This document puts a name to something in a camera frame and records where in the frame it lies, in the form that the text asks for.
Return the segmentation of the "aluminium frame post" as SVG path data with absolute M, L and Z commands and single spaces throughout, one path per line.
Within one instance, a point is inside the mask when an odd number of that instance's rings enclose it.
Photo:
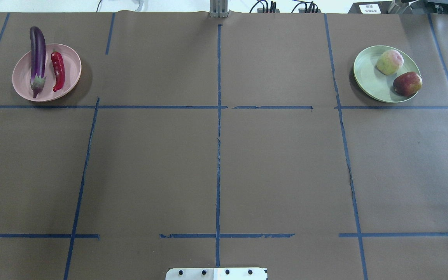
M 227 18 L 229 16 L 228 0 L 210 0 L 210 18 Z

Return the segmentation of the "red chili pepper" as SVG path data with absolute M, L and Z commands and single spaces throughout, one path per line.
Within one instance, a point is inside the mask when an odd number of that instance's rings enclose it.
M 65 73 L 64 60 L 61 53 L 59 53 L 56 50 L 53 50 L 51 53 L 51 61 L 55 74 L 55 85 L 53 86 L 52 90 L 53 92 L 57 92 L 64 87 L 65 83 L 66 73 Z

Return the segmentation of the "white metal base plate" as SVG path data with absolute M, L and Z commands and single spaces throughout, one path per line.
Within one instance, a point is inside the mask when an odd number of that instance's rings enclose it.
M 267 269 L 259 267 L 174 268 L 166 280 L 268 280 Z

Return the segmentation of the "purple eggplant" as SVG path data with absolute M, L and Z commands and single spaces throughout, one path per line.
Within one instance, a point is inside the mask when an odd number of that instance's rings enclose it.
M 30 87 L 35 99 L 44 89 L 46 67 L 46 43 L 41 29 L 37 26 L 30 27 L 31 41 L 31 75 Z

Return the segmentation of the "pink plate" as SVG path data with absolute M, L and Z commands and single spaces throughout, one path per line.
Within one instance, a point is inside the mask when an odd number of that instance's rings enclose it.
M 65 67 L 65 81 L 61 90 L 55 92 L 52 90 L 55 85 L 55 74 L 51 61 L 52 51 L 61 54 Z M 31 53 L 26 53 L 17 62 L 12 73 L 11 81 L 14 90 L 22 98 L 35 102 L 48 102 L 59 99 L 71 92 L 77 85 L 82 72 L 81 58 L 73 48 L 59 43 L 50 43 L 46 45 L 45 59 L 45 85 L 41 93 L 33 98 L 33 91 L 30 87 L 30 77 L 32 73 Z

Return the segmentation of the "red pomegranate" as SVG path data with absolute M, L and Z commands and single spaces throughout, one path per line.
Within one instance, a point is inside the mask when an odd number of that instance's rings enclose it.
M 417 72 L 404 73 L 393 81 L 394 91 L 403 97 L 411 97 L 421 90 L 423 81 Z

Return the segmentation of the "black power adapter box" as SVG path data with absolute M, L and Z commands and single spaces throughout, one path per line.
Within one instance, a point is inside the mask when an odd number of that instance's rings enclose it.
M 392 1 L 354 2 L 348 14 L 387 14 Z

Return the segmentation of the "pale green pink peach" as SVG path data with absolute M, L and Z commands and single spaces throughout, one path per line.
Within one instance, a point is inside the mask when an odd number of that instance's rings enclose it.
M 404 64 L 404 58 L 398 50 L 390 49 L 381 54 L 376 68 L 384 75 L 395 74 Z

